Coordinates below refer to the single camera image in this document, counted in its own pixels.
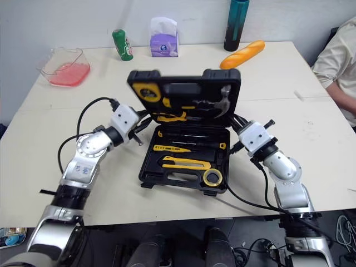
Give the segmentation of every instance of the open toolbox lid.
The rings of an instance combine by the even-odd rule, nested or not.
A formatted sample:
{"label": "open toolbox lid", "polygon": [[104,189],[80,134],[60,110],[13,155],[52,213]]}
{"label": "open toolbox lid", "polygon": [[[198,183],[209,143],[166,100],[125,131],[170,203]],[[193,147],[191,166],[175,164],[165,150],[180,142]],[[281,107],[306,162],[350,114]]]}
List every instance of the open toolbox lid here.
{"label": "open toolbox lid", "polygon": [[159,71],[131,71],[127,83],[157,123],[229,127],[241,78],[236,69],[176,77],[162,77]]}

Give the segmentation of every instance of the person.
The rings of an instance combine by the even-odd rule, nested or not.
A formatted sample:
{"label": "person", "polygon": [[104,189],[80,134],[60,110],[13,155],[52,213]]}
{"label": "person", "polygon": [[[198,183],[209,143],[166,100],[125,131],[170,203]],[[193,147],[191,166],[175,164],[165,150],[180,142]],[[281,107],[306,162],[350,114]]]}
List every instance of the person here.
{"label": "person", "polygon": [[312,69],[356,132],[356,17],[339,27]]}

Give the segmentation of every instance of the purple tissue box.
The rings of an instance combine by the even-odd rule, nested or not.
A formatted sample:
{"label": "purple tissue box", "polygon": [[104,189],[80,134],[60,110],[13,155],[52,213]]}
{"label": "purple tissue box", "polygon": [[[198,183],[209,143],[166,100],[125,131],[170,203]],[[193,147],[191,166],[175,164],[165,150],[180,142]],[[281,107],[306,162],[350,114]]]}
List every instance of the purple tissue box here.
{"label": "purple tissue box", "polygon": [[152,57],[177,57],[178,35],[156,34],[151,37]]}

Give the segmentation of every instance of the white wall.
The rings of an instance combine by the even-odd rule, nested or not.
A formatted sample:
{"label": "white wall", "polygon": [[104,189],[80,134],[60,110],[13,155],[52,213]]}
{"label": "white wall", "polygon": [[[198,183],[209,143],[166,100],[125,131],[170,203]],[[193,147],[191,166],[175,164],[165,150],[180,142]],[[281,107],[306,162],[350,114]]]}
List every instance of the white wall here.
{"label": "white wall", "polygon": [[[177,20],[180,42],[223,42],[229,0],[1,0],[1,121],[9,123],[52,47],[113,46],[123,27],[134,46],[149,43],[151,17]],[[355,0],[250,0],[242,41],[292,40],[313,63],[332,27],[356,16]]]}

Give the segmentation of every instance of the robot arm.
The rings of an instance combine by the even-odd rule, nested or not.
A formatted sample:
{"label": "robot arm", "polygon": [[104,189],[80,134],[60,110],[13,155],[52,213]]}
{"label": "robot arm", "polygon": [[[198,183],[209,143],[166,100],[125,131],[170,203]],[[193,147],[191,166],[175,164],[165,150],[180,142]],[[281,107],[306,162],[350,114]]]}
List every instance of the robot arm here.
{"label": "robot arm", "polygon": [[304,220],[318,227],[318,214],[314,211],[306,187],[300,181],[301,166],[296,160],[285,156],[275,145],[278,140],[267,132],[274,121],[265,126],[255,121],[240,121],[239,126],[235,120],[232,122],[239,142],[231,149],[231,153],[246,148],[251,162],[259,169],[259,162],[262,162],[275,182],[274,195],[279,209],[284,212],[281,227],[286,232],[287,249],[294,253],[289,258],[292,261],[290,266],[317,266],[309,259],[322,256],[327,266],[333,267],[325,237],[301,222]]}
{"label": "robot arm", "polygon": [[84,206],[98,176],[100,162],[107,152],[130,139],[142,145],[135,132],[150,123],[147,119],[136,127],[146,114],[119,105],[108,128],[101,126],[77,140],[76,153],[30,238],[27,252],[11,258],[3,267],[71,265],[83,241]]}

